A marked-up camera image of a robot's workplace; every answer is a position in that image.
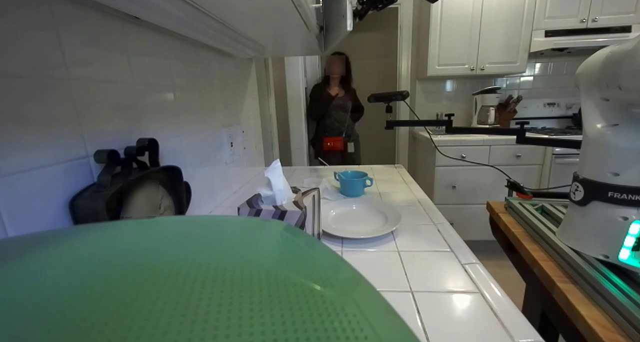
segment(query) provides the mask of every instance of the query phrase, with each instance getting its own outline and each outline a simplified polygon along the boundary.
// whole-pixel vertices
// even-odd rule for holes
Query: red bag
[[[343,136],[323,138],[322,150],[323,151],[344,151],[345,138]]]

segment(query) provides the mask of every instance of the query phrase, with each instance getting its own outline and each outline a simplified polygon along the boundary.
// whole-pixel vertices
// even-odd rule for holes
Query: tissue box
[[[274,219],[296,226],[309,235],[317,238],[322,236],[320,226],[320,189],[309,189],[302,192],[296,187],[293,201],[284,205],[265,205],[260,194],[254,194],[238,206],[238,216],[260,217]]]

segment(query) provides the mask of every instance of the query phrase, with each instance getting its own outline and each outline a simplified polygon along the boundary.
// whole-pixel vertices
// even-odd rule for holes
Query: cup
[[[373,178],[364,171],[334,172],[333,178],[340,183],[340,193],[347,197],[362,196],[364,189],[373,185]]]

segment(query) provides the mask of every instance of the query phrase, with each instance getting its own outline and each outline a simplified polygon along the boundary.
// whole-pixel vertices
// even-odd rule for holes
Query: coffee maker
[[[498,126],[496,106],[498,106],[502,97],[499,90],[500,86],[490,86],[471,94],[473,96],[473,120],[471,120],[471,126]]]

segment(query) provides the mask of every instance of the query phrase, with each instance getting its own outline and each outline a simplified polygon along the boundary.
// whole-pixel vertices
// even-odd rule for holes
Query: wooden table
[[[526,283],[522,313],[546,342],[628,342],[631,339],[505,210],[487,202],[495,239]]]

